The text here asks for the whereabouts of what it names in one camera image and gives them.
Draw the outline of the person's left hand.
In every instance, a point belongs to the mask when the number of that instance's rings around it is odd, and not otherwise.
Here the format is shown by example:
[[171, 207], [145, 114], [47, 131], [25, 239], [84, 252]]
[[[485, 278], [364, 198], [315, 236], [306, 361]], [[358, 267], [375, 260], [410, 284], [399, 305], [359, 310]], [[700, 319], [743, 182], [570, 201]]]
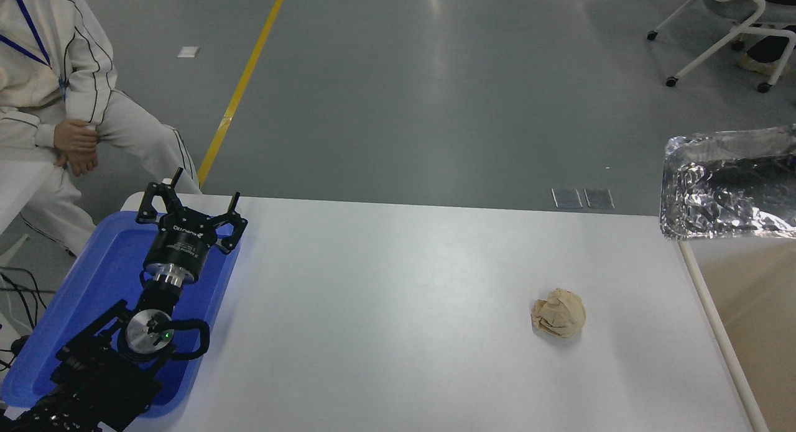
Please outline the person's left hand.
[[98, 166], [98, 153], [96, 150], [89, 152], [61, 151], [54, 166], [71, 169], [75, 177], [87, 175]]

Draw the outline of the person's right hand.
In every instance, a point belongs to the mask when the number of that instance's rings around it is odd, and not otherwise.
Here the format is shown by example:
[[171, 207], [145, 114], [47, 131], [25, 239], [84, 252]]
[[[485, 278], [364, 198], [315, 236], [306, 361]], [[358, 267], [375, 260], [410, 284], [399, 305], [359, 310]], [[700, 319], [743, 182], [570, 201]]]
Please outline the person's right hand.
[[62, 152], [93, 154], [96, 152], [98, 135], [87, 122], [65, 119], [54, 127], [53, 146]]

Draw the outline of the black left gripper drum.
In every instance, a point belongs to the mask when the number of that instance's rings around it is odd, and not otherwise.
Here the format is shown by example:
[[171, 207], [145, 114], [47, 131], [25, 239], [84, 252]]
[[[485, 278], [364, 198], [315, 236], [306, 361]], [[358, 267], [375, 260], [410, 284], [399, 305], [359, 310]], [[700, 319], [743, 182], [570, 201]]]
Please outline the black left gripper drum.
[[216, 226], [207, 214], [165, 214], [157, 222], [157, 235], [143, 262], [143, 269], [156, 275], [160, 270], [177, 267], [187, 278], [199, 278], [210, 247], [216, 240]]

